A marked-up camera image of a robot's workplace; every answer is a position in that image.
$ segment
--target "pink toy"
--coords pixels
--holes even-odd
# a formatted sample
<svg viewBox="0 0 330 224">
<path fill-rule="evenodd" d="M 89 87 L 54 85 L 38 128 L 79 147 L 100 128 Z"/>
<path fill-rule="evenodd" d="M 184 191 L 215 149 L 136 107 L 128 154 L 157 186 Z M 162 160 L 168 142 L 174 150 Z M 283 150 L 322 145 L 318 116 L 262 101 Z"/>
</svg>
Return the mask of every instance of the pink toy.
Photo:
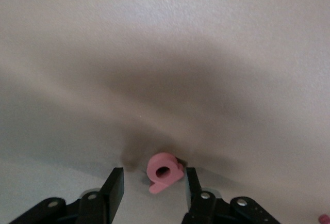
<svg viewBox="0 0 330 224">
<path fill-rule="evenodd" d="M 327 215 L 321 215 L 319 217 L 319 223 L 320 224 L 330 224 L 330 218 Z"/>
<path fill-rule="evenodd" d="M 184 167 L 170 153 L 157 153 L 148 162 L 146 174 L 151 180 L 149 191 L 157 194 L 184 176 Z"/>
</svg>

